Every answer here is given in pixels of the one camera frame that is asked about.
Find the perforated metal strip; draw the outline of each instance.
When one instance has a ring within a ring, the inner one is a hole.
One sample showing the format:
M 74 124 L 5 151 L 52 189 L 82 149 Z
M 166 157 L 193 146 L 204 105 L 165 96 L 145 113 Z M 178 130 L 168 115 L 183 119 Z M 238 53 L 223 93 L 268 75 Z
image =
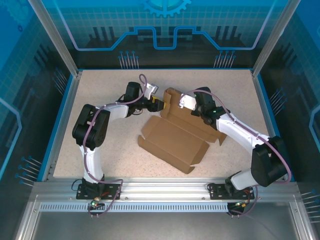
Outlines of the perforated metal strip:
M 88 206 L 87 202 L 43 202 L 40 212 L 87 212 Z M 103 212 L 106 206 L 108 207 L 109 203 L 92 212 Z M 116 202 L 109 211 L 113 213 L 223 213 L 228 212 L 228 208 L 226 202 Z

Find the black mounting plate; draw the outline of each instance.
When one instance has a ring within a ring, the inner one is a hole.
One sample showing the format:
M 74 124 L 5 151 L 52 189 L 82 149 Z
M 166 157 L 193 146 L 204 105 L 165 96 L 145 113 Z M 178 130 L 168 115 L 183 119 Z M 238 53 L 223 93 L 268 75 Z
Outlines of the black mounting plate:
M 103 192 L 108 193 L 106 195 L 103 195 L 101 197 L 101 200 L 112 200 L 114 199 L 118 188 L 120 187 L 120 184 L 105 184 Z M 118 196 L 115 198 L 116 200 L 120 199 L 120 192 Z M 77 192 L 76 192 L 76 199 L 78 200 L 93 200 L 95 197 L 97 197 L 96 192 L 92 192 L 90 190 L 86 189 L 86 186 L 84 186 L 82 183 L 79 184 Z
M 255 199 L 255 194 L 253 192 L 252 187 L 247 187 L 241 191 L 234 193 L 232 196 L 229 196 L 225 188 L 225 184 L 216 184 L 216 183 L 209 183 L 207 185 L 207 189 L 210 193 L 211 200 L 247 200 L 248 195 L 244 193 L 244 190 L 248 190 L 252 192 L 249 194 L 250 200 Z

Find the gear logo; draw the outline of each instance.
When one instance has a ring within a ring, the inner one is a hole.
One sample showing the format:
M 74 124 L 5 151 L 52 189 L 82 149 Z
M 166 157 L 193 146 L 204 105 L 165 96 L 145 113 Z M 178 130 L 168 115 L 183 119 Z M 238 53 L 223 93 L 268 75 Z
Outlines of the gear logo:
M 187 9 L 187 4 L 191 4 L 191 0 L 142 0 L 144 10 L 149 10 L 150 14 L 155 14 L 157 17 L 168 15 L 171 17 L 174 14 L 180 14 L 180 10 Z
M 0 7 L 6 7 L 10 16 L 19 25 L 28 19 L 29 8 L 27 0 L 0 0 Z

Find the cardboard box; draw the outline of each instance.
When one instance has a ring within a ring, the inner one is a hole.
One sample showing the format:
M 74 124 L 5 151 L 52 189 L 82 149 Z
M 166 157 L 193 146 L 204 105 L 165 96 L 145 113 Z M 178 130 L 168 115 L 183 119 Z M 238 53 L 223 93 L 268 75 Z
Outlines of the cardboard box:
M 191 110 L 179 108 L 181 92 L 168 88 L 163 95 L 166 107 L 160 115 L 152 116 L 142 128 L 138 145 L 168 164 L 189 174 L 206 154 L 209 143 L 226 135 L 204 124 L 201 117 L 191 115 Z

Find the speckled tabletop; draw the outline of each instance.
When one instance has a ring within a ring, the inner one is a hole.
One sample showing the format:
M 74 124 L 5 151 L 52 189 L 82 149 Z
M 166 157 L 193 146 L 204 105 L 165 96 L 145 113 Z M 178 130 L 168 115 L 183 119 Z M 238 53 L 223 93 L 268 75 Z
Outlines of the speckled tabletop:
M 181 92 L 208 86 L 241 121 L 268 134 L 252 76 L 249 70 L 84 70 L 64 134 L 53 176 L 78 178 L 84 174 L 79 146 L 72 138 L 72 129 L 84 104 L 95 106 L 113 103 L 126 91 L 127 83 L 139 82 L 139 74 L 159 86 L 157 97 L 173 87 Z M 109 123 L 101 146 L 101 165 L 106 177 L 227 177 L 251 165 L 250 154 L 227 137 L 222 146 L 218 141 L 190 174 L 184 174 L 138 146 L 138 135 L 151 115 L 144 111 Z

